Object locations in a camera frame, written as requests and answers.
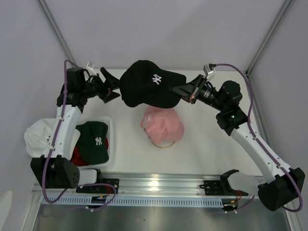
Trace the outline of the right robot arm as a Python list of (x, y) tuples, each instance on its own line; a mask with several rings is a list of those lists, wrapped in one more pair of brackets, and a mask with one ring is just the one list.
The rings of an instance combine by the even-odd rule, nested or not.
[(193, 81), (169, 89), (184, 101), (194, 104), (197, 100), (217, 109), (216, 120), (219, 127), (233, 138), (251, 157), (263, 178), (246, 175), (236, 169), (220, 176), (219, 188), (224, 194), (241, 191), (257, 196), (270, 211), (285, 208), (286, 204), (299, 199), (298, 212), (303, 207), (301, 190), (305, 173), (301, 168), (292, 168), (284, 162), (268, 144), (253, 130), (250, 114), (239, 106), (242, 99), (240, 85), (225, 81), (219, 90), (207, 83), (205, 76), (199, 75)]

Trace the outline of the pink baseball cap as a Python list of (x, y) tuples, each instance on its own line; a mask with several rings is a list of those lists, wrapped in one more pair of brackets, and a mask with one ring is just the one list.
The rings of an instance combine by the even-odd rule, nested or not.
[(184, 125), (173, 108), (148, 106), (141, 120), (141, 128), (155, 145), (177, 142), (184, 135)]

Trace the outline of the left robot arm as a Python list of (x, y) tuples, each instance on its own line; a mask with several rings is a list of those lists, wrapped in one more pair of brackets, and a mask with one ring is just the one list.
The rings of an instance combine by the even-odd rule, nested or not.
[(119, 80), (105, 68), (100, 74), (94, 73), (89, 79), (85, 72), (90, 68), (72, 67), (64, 72), (64, 85), (57, 99), (57, 114), (50, 140), (42, 155), (32, 158), (30, 167), (42, 189), (74, 189), (87, 185), (94, 193), (104, 187), (103, 179), (96, 169), (79, 169), (70, 162), (70, 148), (75, 128), (81, 119), (88, 99), (98, 96), (104, 103), (119, 97), (115, 92)]

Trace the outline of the white baseball cap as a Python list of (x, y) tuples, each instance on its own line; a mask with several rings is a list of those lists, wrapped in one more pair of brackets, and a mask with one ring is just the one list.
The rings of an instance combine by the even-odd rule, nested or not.
[[(51, 144), (52, 141), (52, 132), (56, 123), (57, 121), (54, 118), (43, 118), (26, 130), (24, 134), (26, 153), (31, 158), (40, 158), (42, 155), (47, 157), (49, 153), (49, 144)], [(70, 150), (68, 152), (55, 150), (52, 152), (51, 158), (55, 158), (57, 155), (62, 154), (62, 157), (70, 160), (79, 137), (80, 132), (75, 129)]]

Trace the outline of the black baseball cap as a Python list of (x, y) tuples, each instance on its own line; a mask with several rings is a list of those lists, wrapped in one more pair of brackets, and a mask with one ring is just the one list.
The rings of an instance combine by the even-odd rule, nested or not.
[(119, 89), (122, 100), (129, 107), (144, 103), (158, 108), (173, 108), (181, 97), (169, 89), (184, 84), (185, 75), (163, 70), (148, 60), (138, 60), (121, 76)]

